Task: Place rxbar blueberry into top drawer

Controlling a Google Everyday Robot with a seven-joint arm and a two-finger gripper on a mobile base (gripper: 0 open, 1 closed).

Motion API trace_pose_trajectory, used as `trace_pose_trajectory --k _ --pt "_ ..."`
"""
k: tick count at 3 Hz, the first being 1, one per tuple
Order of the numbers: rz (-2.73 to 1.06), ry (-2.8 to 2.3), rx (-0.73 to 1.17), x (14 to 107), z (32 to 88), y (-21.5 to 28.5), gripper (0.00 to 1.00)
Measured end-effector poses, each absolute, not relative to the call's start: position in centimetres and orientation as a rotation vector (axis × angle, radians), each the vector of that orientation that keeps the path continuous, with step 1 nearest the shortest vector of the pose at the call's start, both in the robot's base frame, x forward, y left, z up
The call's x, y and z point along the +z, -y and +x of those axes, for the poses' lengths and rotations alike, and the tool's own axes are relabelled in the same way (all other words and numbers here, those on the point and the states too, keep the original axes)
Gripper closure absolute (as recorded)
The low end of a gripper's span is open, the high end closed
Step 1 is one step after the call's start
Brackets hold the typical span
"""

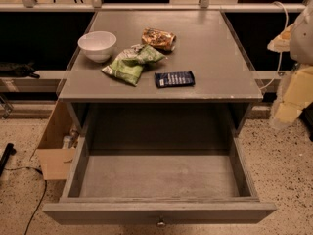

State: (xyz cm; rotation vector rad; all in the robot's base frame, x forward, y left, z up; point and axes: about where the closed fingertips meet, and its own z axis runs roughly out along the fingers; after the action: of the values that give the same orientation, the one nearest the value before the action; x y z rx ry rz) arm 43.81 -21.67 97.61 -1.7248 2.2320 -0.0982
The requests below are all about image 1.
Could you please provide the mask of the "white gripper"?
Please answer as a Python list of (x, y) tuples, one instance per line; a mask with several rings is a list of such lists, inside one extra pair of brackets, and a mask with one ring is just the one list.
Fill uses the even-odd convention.
[[(282, 53), (290, 50), (294, 23), (287, 26), (272, 39), (267, 49)], [(300, 66), (298, 70), (285, 75), (278, 88), (277, 99), (271, 108), (270, 126), (284, 129), (292, 125), (302, 111), (313, 103), (313, 67)]]

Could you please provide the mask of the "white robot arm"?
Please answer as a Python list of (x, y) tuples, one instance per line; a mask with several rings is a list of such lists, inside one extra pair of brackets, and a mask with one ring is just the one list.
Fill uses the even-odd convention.
[(298, 64), (280, 81), (271, 109), (271, 126), (283, 129), (292, 125), (313, 103), (313, 7), (308, 5), (294, 23), (270, 41), (267, 49), (289, 52)]

